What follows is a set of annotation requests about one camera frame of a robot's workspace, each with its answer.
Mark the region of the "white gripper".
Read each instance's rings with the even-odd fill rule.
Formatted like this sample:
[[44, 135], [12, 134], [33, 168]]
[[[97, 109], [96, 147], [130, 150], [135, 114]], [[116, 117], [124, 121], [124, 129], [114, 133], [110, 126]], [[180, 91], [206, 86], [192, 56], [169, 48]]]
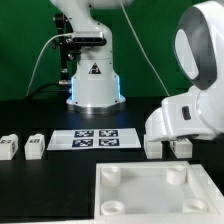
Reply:
[[199, 136], [196, 99], [200, 90], [191, 87], [188, 92], [162, 100], [145, 123], [149, 142], [169, 141]]

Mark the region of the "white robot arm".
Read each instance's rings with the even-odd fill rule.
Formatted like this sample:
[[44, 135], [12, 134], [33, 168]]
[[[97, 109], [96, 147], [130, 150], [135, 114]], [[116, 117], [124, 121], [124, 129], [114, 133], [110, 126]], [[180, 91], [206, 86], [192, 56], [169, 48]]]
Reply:
[[[133, 1], [50, 0], [72, 26], [67, 34], [70, 44], [81, 49], [71, 78], [69, 108], [90, 113], [125, 101], [113, 69], [112, 33], [90, 11], [120, 8]], [[224, 0], [208, 0], [184, 12], [175, 33], [174, 52], [192, 86], [162, 101], [145, 123], [146, 139], [212, 140], [224, 133]]]

